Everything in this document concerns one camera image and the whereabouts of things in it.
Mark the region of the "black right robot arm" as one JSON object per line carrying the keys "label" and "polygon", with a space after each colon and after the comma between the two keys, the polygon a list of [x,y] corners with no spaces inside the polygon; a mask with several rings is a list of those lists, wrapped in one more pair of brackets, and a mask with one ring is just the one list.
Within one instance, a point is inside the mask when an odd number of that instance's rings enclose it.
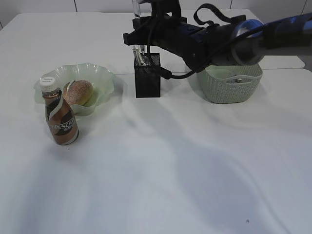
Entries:
{"label": "black right robot arm", "polygon": [[123,34],[124,43],[159,47],[181,57],[195,71],[210,64],[247,66],[257,64],[264,56],[312,53],[310,13],[267,24],[249,19],[205,28],[166,18],[152,25],[146,17],[136,30]]}

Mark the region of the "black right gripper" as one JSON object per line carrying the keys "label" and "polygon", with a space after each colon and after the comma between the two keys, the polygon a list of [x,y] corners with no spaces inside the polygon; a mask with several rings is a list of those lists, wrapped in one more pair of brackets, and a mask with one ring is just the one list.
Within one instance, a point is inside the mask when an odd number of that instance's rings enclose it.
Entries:
{"label": "black right gripper", "polygon": [[152,27],[156,18],[152,16],[133,19],[134,31],[123,34],[126,45],[151,45],[171,53],[191,53],[193,39],[185,17],[175,19],[165,15]]}

